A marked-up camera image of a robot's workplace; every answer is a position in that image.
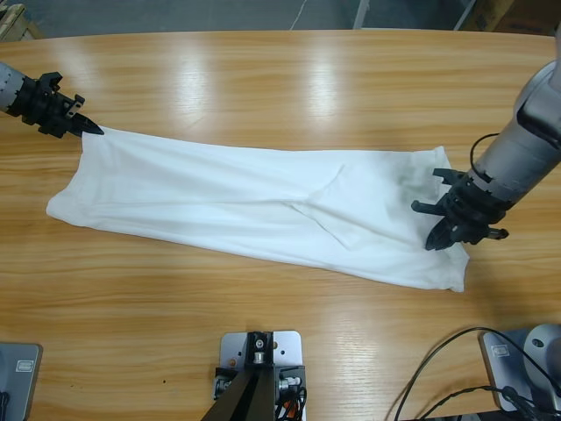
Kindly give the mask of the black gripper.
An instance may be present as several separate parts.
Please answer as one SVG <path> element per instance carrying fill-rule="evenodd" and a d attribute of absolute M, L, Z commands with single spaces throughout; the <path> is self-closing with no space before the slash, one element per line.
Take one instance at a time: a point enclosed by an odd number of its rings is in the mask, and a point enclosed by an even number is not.
<path fill-rule="evenodd" d="M 425 249 L 444 250 L 458 242 L 478 244 L 482 239 L 501 240 L 508 237 L 506 229 L 494 228 L 505 216 L 510 205 L 477 187 L 466 172 L 454 169 L 436 169 L 451 188 L 437 203 L 413 201 L 415 212 L 439 216 L 440 221 L 430 230 Z"/>
<path fill-rule="evenodd" d="M 37 125 L 38 131 L 61 138 L 66 132 L 81 137 L 84 133 L 103 135 L 103 130 L 91 119 L 78 113 L 85 99 L 74 99 L 60 93 L 62 76 L 22 77 L 22 85 L 15 92 L 8 114 L 21 117 L 28 125 Z"/>

